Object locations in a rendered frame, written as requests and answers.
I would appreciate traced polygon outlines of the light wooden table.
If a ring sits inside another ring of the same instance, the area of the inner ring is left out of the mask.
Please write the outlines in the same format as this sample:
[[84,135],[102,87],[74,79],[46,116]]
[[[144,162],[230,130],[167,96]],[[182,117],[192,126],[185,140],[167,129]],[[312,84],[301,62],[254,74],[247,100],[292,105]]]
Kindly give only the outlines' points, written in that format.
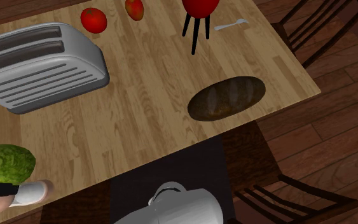
[[[31,181],[55,185],[52,200],[115,177],[222,132],[317,95],[320,90],[252,0],[220,0],[211,26],[248,23],[182,37],[181,0],[144,0],[129,18],[123,0],[91,0],[0,25],[0,34],[43,22],[82,29],[80,13],[98,8],[107,29],[91,34],[106,60],[109,85],[24,115],[0,106],[0,143],[36,158]],[[255,106],[215,122],[192,119],[189,100],[235,76],[255,76],[266,94]]]

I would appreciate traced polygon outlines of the dark brown bread loaf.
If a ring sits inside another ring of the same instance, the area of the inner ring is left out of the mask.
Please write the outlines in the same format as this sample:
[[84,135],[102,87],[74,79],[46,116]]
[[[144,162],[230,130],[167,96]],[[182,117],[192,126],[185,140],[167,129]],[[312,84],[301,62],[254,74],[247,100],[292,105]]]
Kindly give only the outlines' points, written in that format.
[[188,103],[188,113],[198,121],[220,120],[252,107],[265,93],[265,84],[259,78],[236,76],[196,93]]

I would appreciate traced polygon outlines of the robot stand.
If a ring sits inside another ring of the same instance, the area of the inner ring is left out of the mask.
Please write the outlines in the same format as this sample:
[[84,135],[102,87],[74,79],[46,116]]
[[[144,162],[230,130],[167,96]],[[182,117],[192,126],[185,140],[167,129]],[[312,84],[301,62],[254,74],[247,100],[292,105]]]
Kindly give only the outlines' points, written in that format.
[[235,217],[223,142],[215,136],[111,179],[110,223],[147,206],[162,184],[204,188],[219,202],[224,220]]

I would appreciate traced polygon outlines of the silver fork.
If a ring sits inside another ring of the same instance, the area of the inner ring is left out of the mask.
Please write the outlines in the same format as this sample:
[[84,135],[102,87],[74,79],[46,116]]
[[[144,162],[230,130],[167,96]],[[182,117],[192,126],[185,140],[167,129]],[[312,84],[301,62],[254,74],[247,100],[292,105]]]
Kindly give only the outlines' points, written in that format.
[[237,25],[237,24],[242,24],[242,23],[248,23],[248,20],[246,19],[243,19],[243,18],[240,18],[238,19],[236,22],[232,23],[232,24],[226,24],[226,25],[218,25],[218,26],[215,26],[214,30],[215,31],[219,31],[221,29],[224,29],[224,28],[227,28],[227,27],[230,27],[230,26],[233,26],[233,25]]

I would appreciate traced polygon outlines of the red round thing, black legs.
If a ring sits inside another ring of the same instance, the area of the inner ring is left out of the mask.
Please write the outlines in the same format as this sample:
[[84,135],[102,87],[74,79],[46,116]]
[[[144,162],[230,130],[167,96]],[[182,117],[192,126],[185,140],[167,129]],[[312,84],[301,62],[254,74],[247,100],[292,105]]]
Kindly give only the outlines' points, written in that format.
[[196,52],[196,44],[201,19],[205,19],[205,37],[210,37],[210,15],[217,8],[220,0],[182,0],[182,5],[186,10],[186,18],[182,30],[182,37],[185,37],[191,18],[195,19],[193,28],[193,40],[191,54]]

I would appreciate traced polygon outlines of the red yellow apple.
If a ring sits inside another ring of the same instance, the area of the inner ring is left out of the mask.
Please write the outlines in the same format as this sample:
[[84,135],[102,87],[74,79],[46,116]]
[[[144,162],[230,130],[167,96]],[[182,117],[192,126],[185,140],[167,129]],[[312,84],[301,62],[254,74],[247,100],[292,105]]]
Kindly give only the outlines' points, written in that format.
[[144,16],[144,6],[141,0],[125,0],[125,9],[131,19],[135,21],[142,20]]

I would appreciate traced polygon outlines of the red tomato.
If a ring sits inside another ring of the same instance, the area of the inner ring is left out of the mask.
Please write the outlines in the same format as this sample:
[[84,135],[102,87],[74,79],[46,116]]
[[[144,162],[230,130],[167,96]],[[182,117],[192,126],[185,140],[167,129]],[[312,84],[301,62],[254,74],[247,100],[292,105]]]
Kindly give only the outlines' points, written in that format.
[[106,15],[97,8],[86,8],[80,15],[83,27],[93,34],[102,33],[107,27]]

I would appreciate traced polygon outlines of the dark wooden chair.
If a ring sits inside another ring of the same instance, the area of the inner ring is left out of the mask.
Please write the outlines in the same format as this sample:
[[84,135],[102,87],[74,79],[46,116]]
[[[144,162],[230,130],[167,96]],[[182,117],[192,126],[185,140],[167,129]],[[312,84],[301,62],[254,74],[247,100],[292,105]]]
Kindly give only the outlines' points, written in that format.
[[[318,8],[297,28],[287,33],[284,25],[295,14],[304,8],[309,0],[301,0],[297,3],[279,22],[272,24],[277,34],[287,45],[292,53],[296,53],[305,43],[311,40],[321,29],[323,29],[332,19],[342,12],[349,4],[358,0],[322,0]],[[309,67],[318,58],[325,54],[334,46],[353,26],[358,23],[358,12],[322,47],[302,63],[304,68]]]
[[231,218],[227,224],[320,224],[358,207],[358,200],[307,185],[289,176],[280,174],[278,180],[299,193],[299,198],[310,202],[293,202],[275,195],[259,185],[253,189],[236,191],[237,198],[254,212],[256,219],[240,221]]

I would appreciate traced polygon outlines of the silver toaster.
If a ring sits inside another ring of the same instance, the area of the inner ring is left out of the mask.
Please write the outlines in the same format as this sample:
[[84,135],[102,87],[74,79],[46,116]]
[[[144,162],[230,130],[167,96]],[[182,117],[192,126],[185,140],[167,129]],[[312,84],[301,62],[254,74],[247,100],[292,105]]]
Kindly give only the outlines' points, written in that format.
[[14,114],[108,83],[102,50],[69,24],[47,22],[0,34],[0,105]]

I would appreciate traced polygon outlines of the green lettuce head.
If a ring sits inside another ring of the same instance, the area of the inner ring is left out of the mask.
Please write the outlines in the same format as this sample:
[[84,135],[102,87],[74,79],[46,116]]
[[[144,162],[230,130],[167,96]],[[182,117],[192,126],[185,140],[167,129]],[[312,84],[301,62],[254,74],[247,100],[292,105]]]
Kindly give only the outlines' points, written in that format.
[[26,148],[0,144],[0,183],[20,185],[32,174],[36,158]]

